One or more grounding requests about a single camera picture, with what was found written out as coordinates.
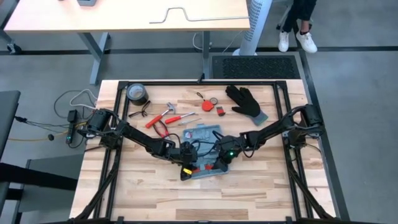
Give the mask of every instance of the gray floor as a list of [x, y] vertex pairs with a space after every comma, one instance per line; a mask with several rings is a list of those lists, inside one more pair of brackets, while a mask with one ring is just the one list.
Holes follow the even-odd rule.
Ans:
[[[0, 22], [12, 0], [0, 6]], [[398, 45], [396, 0], [318, 0], [312, 30], [318, 46]], [[284, 12], [275, 4], [261, 38], [261, 47], [275, 47], [275, 25]], [[215, 47], [226, 47], [237, 32], [212, 32]], [[112, 33], [109, 47], [190, 47], [193, 32]], [[11, 34], [24, 50], [85, 49], [75, 34]], [[239, 46], [239, 37], [233, 46]], [[197, 78], [200, 54], [107, 55], [102, 79]], [[357, 221], [395, 223], [398, 207], [398, 173], [395, 168], [398, 122], [396, 83], [398, 52], [322, 52], [307, 55], [343, 192], [351, 218]], [[22, 92], [17, 115], [33, 121], [64, 123], [53, 113], [53, 101], [66, 90], [99, 88], [88, 85], [90, 55], [0, 56], [0, 90]], [[58, 110], [65, 114], [67, 98]], [[12, 138], [41, 138], [48, 132], [14, 123]], [[81, 154], [63, 139], [53, 142], [9, 142], [2, 162], [25, 166], [28, 159]], [[7, 203], [0, 222], [9, 223], [14, 203]], [[24, 214], [23, 223], [60, 221], [68, 210]]]

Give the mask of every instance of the black pants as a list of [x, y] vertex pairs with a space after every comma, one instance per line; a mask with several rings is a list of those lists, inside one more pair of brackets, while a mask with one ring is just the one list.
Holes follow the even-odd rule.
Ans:
[[282, 30], [284, 32], [292, 31], [294, 23], [297, 19], [309, 21], [317, 0], [294, 0], [293, 6], [287, 14], [285, 25]]

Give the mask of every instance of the black glove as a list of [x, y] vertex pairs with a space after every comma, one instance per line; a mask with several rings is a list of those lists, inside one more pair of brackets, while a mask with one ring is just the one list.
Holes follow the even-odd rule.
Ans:
[[247, 88], [240, 88], [240, 91], [233, 85], [228, 86], [226, 94], [239, 106], [232, 107], [232, 110], [249, 116], [257, 126], [263, 123], [268, 116], [264, 114], [259, 103], [253, 98]]

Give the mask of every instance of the hammer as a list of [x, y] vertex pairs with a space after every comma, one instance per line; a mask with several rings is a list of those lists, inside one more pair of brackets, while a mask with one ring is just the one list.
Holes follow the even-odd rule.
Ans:
[[167, 114], [169, 111], [173, 111], [174, 114], [175, 114], [175, 108], [174, 108], [173, 104], [167, 103], [167, 106], [169, 107], [169, 108], [167, 109], [167, 111], [164, 111], [161, 115], [156, 116], [156, 118], [154, 118], [152, 121], [150, 121], [149, 123], [147, 123], [147, 124], [145, 125], [145, 127], [146, 127], [146, 128], [150, 128], [150, 127], [151, 127], [152, 125], [154, 125], [156, 122], [160, 121], [160, 119], [162, 119], [163, 116], [164, 116], [165, 114]]

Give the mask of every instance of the silver tape roll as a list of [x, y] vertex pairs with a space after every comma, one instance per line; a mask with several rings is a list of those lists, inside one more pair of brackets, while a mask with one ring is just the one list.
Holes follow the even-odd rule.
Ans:
[[130, 99], [131, 103], [136, 106], [144, 105], [148, 99], [149, 95], [144, 85], [142, 84], [132, 84], [127, 89], [127, 97]]

